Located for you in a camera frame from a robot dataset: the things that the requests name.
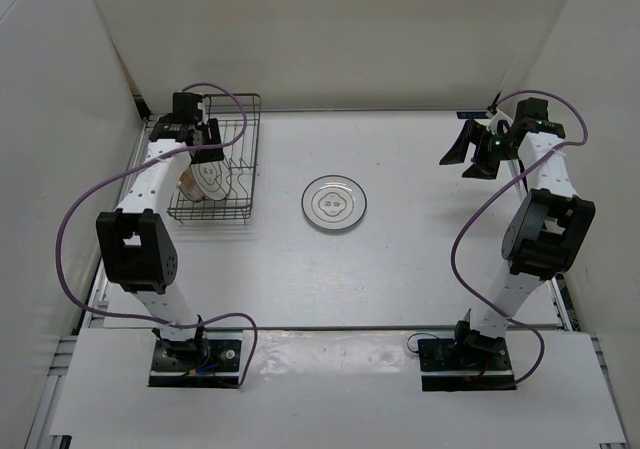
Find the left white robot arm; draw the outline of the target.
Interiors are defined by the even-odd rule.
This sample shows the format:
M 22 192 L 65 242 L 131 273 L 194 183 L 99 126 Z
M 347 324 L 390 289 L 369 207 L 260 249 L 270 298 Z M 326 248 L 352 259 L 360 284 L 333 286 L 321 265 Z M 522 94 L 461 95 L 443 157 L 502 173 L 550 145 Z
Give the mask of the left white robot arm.
M 112 212 L 96 220 L 107 278 L 133 295 L 160 322 L 154 329 L 169 356 L 188 369 L 206 364 L 210 346 L 202 339 L 201 320 L 176 284 L 178 255 L 165 227 L 167 209 L 180 176 L 192 156 L 175 149 L 221 142 L 215 123 L 204 114 L 203 96 L 176 92 L 172 111 L 161 117 L 149 135 L 146 160 L 156 163 L 139 171 L 129 193 Z

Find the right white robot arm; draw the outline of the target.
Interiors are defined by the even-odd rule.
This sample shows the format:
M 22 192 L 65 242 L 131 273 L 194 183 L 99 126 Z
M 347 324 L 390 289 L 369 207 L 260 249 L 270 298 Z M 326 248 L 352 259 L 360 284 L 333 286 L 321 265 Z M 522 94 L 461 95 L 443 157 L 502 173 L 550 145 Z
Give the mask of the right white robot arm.
M 481 180 L 496 179 L 502 162 L 521 163 L 522 172 L 498 192 L 527 184 L 502 240 L 496 279 L 486 293 L 474 294 L 480 303 L 457 323 L 449 344 L 450 359 L 464 369 L 499 352 L 530 294 L 571 268 L 596 213 L 594 203 L 581 198 L 571 183 L 564 150 L 572 143 L 563 125 L 548 115 L 553 94 L 529 90 L 519 95 L 513 117 L 492 104 L 487 115 L 468 118 L 440 161 L 470 161 L 464 177 Z

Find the green-rimmed white plate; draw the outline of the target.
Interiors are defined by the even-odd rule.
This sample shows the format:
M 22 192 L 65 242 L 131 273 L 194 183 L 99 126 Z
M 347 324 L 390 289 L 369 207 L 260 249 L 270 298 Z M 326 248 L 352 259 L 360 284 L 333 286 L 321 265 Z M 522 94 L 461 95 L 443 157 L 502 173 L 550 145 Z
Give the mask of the green-rimmed white plate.
M 196 185 L 212 201 L 225 200 L 231 192 L 231 172 L 225 160 L 191 167 Z
M 342 175 L 325 175 L 311 181 L 301 195 L 306 222 L 327 234 L 355 229 L 365 218 L 368 199 L 355 180 Z

